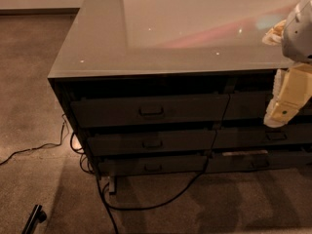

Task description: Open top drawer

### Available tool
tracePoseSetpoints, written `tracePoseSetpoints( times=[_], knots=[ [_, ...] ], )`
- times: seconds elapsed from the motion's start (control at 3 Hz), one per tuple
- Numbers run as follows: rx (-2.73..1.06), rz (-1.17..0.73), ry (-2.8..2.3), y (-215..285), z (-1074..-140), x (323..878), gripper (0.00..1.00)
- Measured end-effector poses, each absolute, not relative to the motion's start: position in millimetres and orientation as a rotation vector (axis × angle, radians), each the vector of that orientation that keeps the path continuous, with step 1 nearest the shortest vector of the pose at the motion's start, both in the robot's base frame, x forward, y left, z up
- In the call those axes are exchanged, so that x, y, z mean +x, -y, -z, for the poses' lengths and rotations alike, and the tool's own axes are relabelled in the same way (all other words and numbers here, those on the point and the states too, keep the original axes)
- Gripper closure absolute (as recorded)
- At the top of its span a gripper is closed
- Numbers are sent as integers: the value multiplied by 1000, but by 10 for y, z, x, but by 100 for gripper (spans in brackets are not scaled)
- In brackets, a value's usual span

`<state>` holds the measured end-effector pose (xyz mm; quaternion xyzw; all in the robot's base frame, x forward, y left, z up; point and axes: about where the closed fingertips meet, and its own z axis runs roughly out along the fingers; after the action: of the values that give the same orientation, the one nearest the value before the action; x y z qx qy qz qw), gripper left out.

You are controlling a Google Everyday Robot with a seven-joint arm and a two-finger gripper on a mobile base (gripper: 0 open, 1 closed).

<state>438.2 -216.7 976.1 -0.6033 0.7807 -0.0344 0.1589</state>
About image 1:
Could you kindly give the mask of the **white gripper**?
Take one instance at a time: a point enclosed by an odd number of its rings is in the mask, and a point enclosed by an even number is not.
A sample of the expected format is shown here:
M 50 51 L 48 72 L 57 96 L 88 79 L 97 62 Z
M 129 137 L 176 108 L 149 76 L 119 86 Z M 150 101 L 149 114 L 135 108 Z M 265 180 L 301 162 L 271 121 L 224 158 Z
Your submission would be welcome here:
M 270 46 L 280 45 L 285 25 L 285 20 L 275 24 L 265 33 L 262 42 Z M 277 101 L 270 101 L 266 108 L 263 124 L 269 128 L 287 125 L 311 97 L 312 65 L 302 63 L 289 68 Z

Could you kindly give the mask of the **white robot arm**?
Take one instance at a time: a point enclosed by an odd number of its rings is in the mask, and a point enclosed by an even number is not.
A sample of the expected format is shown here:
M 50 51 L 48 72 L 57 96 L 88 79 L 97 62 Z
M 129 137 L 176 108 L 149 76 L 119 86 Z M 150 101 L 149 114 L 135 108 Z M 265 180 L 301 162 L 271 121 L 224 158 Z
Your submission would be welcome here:
M 282 54 L 294 61 L 287 70 L 277 70 L 273 98 L 263 120 L 267 127 L 280 128 L 312 98 L 312 0 L 300 0 L 286 19 L 264 35 L 262 42 L 280 45 Z

